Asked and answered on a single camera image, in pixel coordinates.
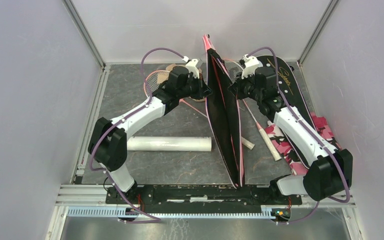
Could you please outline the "pink frame badminton racket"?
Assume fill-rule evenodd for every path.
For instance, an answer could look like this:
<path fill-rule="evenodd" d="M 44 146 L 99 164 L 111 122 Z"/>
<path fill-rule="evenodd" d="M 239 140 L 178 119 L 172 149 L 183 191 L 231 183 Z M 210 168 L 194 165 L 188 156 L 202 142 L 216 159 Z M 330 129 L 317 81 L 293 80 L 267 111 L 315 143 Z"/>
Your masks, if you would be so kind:
<path fill-rule="evenodd" d="M 226 69 L 227 69 L 228 73 L 232 74 L 233 77 L 235 77 L 236 74 L 241 72 L 242 69 L 243 69 L 243 67 L 238 62 L 236 62 L 234 60 L 224 59 L 224 62 L 225 62 Z M 280 161 L 282 159 L 282 157 L 278 153 L 278 151 L 275 148 L 275 146 L 273 145 L 273 143 L 271 142 L 268 134 L 266 133 L 266 131 L 263 129 L 263 127 L 260 125 L 260 123 L 255 118 L 255 116 L 254 116 L 253 112 L 251 111 L 251 109 L 249 108 L 247 102 L 244 99 L 242 100 L 242 102 L 245 105 L 245 107 L 248 110 L 248 112 L 250 113 L 252 119 L 254 120 L 255 125 L 256 125 L 256 127 L 258 129 L 258 132 L 259 132 L 260 136 L 262 137 L 263 141 L 265 142 L 265 144 L 266 144 L 267 148 L 269 149 L 270 153 L 272 154 L 273 159 L 275 161 Z"/>

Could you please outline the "pink SPORT racket bag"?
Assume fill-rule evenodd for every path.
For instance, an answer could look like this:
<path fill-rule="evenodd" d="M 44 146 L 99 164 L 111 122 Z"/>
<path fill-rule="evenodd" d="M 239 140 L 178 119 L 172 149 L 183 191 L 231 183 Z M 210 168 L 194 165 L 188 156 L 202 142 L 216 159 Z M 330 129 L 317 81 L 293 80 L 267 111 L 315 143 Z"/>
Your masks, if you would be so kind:
<path fill-rule="evenodd" d="M 229 180 L 235 189 L 240 189 L 245 184 L 245 164 L 239 101 L 229 89 L 232 79 L 210 36 L 204 34 L 202 40 L 206 53 L 206 83 L 212 90 L 205 99 L 205 110 Z"/>

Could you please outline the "black SPORT racket bag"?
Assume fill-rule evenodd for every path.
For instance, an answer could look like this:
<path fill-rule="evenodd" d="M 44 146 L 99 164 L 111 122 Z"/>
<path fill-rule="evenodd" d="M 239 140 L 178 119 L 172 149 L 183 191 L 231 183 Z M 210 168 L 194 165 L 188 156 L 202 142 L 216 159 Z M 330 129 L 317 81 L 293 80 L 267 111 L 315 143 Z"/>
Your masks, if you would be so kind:
<path fill-rule="evenodd" d="M 271 98 L 277 99 L 277 103 L 268 103 L 269 106 L 274 106 L 274 113 L 268 118 L 280 128 L 293 149 L 297 150 L 304 166 L 309 169 L 313 163 L 322 166 L 327 162 L 333 167 L 335 163 L 343 167 L 352 156 L 347 150 L 337 149 L 318 134 L 290 66 L 277 56 L 261 55 L 257 59 L 264 65 L 263 69 L 269 71 L 266 79 L 277 80 L 274 85 L 277 95 Z"/>

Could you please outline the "white shuttlecock tube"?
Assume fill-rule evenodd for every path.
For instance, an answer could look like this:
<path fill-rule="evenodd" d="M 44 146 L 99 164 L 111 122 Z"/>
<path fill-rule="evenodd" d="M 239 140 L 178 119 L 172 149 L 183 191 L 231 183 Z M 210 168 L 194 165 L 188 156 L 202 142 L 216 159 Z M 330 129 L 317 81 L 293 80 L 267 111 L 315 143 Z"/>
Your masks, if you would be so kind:
<path fill-rule="evenodd" d="M 127 141 L 128 151 L 210 152 L 211 137 L 133 136 Z"/>

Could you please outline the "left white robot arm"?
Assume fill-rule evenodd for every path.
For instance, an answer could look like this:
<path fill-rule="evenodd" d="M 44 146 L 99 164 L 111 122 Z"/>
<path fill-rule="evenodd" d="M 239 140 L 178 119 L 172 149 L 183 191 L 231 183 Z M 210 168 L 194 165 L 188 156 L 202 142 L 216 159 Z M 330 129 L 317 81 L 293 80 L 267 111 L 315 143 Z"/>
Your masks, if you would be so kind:
<path fill-rule="evenodd" d="M 100 164 L 125 204 L 137 198 L 136 181 L 125 164 L 128 140 L 152 121 L 170 113 L 181 99 L 202 100 L 212 92 L 202 74 L 186 66 L 150 73 L 143 88 L 147 96 L 144 102 L 118 117 L 101 117 L 95 122 L 87 148 L 91 160 Z"/>

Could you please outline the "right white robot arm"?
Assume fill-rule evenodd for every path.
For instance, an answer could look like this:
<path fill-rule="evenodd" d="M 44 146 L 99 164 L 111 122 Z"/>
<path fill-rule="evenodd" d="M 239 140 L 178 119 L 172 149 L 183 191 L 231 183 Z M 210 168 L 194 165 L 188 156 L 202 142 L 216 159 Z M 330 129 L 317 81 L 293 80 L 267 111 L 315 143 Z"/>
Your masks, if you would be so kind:
<path fill-rule="evenodd" d="M 235 76 L 231 91 L 239 100 L 252 99 L 259 111 L 286 136 L 301 153 L 307 172 L 283 176 L 269 189 L 269 199 L 282 204 L 289 195 L 307 195 L 314 201 L 331 199 L 347 203 L 351 199 L 353 156 L 339 149 L 315 130 L 307 104 L 289 67 L 246 67 Z"/>

